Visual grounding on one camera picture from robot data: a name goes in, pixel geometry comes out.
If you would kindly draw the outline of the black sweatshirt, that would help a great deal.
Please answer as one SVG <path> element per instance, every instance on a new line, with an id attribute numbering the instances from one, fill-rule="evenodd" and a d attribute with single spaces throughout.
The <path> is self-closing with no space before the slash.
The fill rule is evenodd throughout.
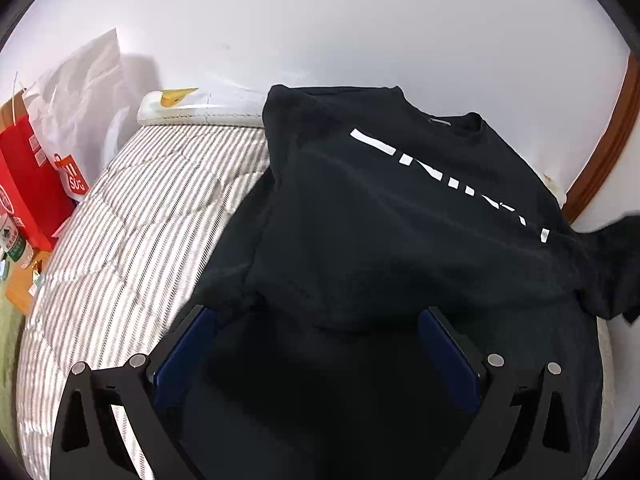
<path id="1" fill-rule="evenodd" d="M 268 93 L 269 165 L 191 297 L 218 327 L 171 414 L 207 479 L 428 479 L 468 419 L 424 359 L 420 314 L 480 351 L 562 368 L 579 466 L 600 437 L 597 322 L 639 313 L 639 219 L 574 231 L 480 115 L 397 88 Z"/>

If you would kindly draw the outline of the green bed sheet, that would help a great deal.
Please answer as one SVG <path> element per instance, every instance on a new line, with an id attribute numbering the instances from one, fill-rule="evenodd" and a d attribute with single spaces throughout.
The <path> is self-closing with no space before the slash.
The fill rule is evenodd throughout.
<path id="1" fill-rule="evenodd" d="M 18 356 L 24 330 L 24 315 L 6 298 L 1 289 L 0 365 L 1 365 L 1 432 L 14 452 L 18 449 L 15 388 Z"/>

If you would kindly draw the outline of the wooden nightstand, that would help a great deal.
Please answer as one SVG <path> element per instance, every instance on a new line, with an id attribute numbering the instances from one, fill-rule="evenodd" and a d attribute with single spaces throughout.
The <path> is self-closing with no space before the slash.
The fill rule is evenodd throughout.
<path id="1" fill-rule="evenodd" d="M 30 312 L 32 312 L 32 305 L 37 292 L 34 272 L 46 270 L 50 257 L 50 252 L 37 250 L 34 261 L 27 269 L 22 269 L 14 263 L 10 266 L 9 276 L 6 280 L 6 299 L 22 315 L 29 316 Z"/>

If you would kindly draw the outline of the striped quilted mattress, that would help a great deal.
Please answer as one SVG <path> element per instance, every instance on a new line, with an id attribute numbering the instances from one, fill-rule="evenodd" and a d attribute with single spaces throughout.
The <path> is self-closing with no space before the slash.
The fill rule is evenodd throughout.
<path id="1" fill-rule="evenodd" d="M 70 368 L 154 348 L 268 164 L 262 129 L 186 125 L 142 127 L 108 164 L 56 244 L 23 332 L 17 432 L 32 477 L 49 474 Z"/>

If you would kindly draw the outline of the green label water bottle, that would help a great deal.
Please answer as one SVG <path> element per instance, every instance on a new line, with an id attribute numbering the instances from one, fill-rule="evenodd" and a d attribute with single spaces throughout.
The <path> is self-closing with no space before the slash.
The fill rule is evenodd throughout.
<path id="1" fill-rule="evenodd" d="M 34 250 L 28 240 L 17 229 L 8 214 L 2 214 L 0 220 L 1 248 L 21 269 L 27 269 L 34 258 Z"/>

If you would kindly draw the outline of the red paper shopping bag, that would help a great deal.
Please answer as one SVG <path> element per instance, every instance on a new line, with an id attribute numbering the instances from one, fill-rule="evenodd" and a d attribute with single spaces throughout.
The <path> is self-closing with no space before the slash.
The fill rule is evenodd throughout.
<path id="1" fill-rule="evenodd" d="M 1 211 L 32 247 L 52 252 L 75 208 L 28 116 L 7 124 L 1 131 Z"/>

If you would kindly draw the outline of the white Miniso plastic bag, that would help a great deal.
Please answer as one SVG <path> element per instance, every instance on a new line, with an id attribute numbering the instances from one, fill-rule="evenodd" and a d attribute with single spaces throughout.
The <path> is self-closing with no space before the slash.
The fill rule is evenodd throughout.
<path id="1" fill-rule="evenodd" d="M 68 196 L 82 200 L 138 130 L 142 98 L 160 88 L 155 62 L 121 54 L 111 29 L 25 91 L 29 122 Z"/>

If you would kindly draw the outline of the wooden headboard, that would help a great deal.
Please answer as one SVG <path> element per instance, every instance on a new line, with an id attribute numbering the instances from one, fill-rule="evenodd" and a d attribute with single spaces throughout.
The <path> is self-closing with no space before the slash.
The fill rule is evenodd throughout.
<path id="1" fill-rule="evenodd" d="M 0 131 L 17 124 L 17 121 L 27 114 L 23 100 L 23 90 L 16 92 L 0 107 Z"/>

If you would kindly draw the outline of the white duck print sheet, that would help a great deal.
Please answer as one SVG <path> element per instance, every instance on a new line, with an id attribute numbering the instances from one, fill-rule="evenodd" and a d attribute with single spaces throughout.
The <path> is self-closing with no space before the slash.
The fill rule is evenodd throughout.
<path id="1" fill-rule="evenodd" d="M 262 128 L 266 97 L 241 88 L 157 90 L 140 104 L 140 126 L 200 125 Z"/>

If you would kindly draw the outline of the brown wooden door frame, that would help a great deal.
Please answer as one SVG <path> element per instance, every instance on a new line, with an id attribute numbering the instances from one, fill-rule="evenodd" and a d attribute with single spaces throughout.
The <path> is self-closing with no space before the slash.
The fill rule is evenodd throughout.
<path id="1" fill-rule="evenodd" d="M 585 167 L 566 193 L 563 217 L 574 222 L 596 197 L 616 166 L 639 116 L 639 61 L 628 56 L 625 77 L 608 126 Z"/>

